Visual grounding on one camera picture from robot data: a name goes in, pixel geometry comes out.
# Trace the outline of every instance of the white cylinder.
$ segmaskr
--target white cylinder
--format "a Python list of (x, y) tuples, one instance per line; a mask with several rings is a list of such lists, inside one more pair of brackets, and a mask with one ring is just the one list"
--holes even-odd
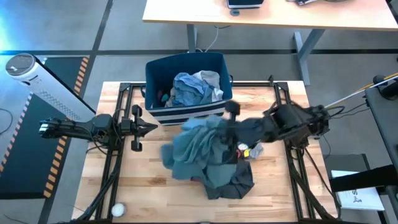
[(19, 54), (6, 64), (7, 74), (74, 121), (86, 122), (92, 110), (56, 74), (30, 54)]

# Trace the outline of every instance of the laundry basket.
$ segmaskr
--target laundry basket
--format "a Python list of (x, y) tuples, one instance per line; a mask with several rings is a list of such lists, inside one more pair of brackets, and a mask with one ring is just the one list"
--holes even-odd
[[(158, 92), (170, 93), (173, 80), (180, 72), (193, 75), (201, 70), (214, 71), (220, 75), (220, 88), (224, 91), (223, 99), (202, 105), (165, 108), (159, 100)], [(178, 54), (147, 63), (146, 85), (141, 87), (141, 93), (145, 97), (145, 109), (160, 124), (176, 125), (186, 122), (189, 118), (211, 114), (222, 116), (225, 103), (232, 99), (232, 82), (229, 79), (223, 54)]]

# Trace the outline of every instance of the white ball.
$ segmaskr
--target white ball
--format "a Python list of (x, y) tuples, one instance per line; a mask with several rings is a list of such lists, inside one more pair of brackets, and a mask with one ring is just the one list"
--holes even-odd
[(121, 217), (126, 212), (126, 206), (123, 203), (116, 203), (112, 207), (112, 215), (114, 217)]

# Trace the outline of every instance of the desk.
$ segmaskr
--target desk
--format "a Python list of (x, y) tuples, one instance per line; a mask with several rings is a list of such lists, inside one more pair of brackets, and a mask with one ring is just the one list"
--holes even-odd
[[(104, 82), (98, 114), (114, 113), (119, 84), (119, 82)], [(288, 82), (288, 85), (292, 100), (302, 106), (308, 106), (303, 82)], [(262, 112), (275, 101), (274, 88), (234, 87), (233, 99), (241, 104), (241, 115), (237, 119), (262, 116)], [(144, 109), (144, 99), (138, 89), (133, 92), (132, 104), (143, 108), (144, 121), (158, 124)], [(121, 218), (113, 218), (113, 222), (297, 221), (282, 141), (264, 144), (264, 153), (258, 160), (251, 162), (255, 186), (242, 200), (225, 198), (208, 200), (202, 184), (174, 180), (171, 177), (171, 170), (162, 165), (159, 155), (161, 145), (168, 144), (179, 132), (180, 126), (159, 126), (141, 139), (142, 152), (132, 151), (130, 141), (133, 137), (126, 138), (116, 202), (125, 203), (127, 213)], [(310, 139), (308, 150), (326, 179), (325, 163), (319, 142)], [(322, 186), (308, 157), (304, 157), (304, 161), (311, 191), (326, 210), (336, 216), (333, 198)], [(82, 211), (77, 208), (85, 209), (98, 193), (104, 162), (105, 155), (96, 150), (87, 154), (72, 218), (80, 216)], [(108, 211), (108, 199), (109, 193), (106, 196), (103, 217)], [(304, 201), (302, 197), (303, 213), (307, 214)]]
[(318, 1), (305, 6), (285, 0), (265, 0), (259, 9), (232, 16), (226, 0), (147, 0), (144, 22), (187, 24), (189, 52), (195, 52), (194, 24), (312, 28), (303, 43), (294, 33), (297, 59), (304, 84), (310, 84), (307, 57), (325, 29), (398, 30), (385, 0)]

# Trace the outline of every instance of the black cloth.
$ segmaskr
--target black cloth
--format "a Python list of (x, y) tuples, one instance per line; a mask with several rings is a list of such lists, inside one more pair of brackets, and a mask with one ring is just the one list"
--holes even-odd
[(242, 199), (254, 186), (250, 162), (242, 159), (236, 164), (236, 172), (229, 184), (216, 189), (205, 186), (208, 199), (230, 198)]

